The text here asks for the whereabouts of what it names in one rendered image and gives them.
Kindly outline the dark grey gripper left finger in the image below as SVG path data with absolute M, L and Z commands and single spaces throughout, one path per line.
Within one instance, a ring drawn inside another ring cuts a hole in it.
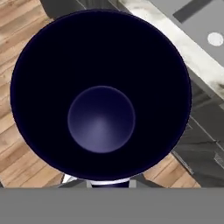
M 69 187 L 77 187 L 77 188 L 91 188 L 91 184 L 86 180 L 76 179 L 65 184 L 61 184 L 59 188 L 69 188 Z

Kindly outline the dark blue mug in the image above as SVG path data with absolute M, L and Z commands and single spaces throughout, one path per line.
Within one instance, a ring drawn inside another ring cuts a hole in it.
M 20 53 L 10 105 L 29 147 L 96 187 L 125 187 L 160 162 L 191 112 L 186 64 L 156 27 L 117 10 L 81 10 Z

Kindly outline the dark grey cupboard door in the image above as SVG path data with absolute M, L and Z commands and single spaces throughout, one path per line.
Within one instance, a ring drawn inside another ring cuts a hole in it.
M 193 80 L 192 118 L 224 154 L 224 109 Z
M 56 19 L 76 11 L 92 9 L 118 10 L 117 0 L 40 0 L 46 15 Z
M 172 154 L 201 187 L 224 187 L 224 149 L 193 117 Z

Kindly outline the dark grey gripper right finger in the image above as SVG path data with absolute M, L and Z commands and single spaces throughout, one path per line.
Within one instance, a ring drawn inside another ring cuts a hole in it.
M 141 173 L 138 174 L 130 179 L 130 183 L 135 187 L 135 188 L 162 188 L 161 185 L 156 184 L 148 179 L 145 178 L 145 176 Z

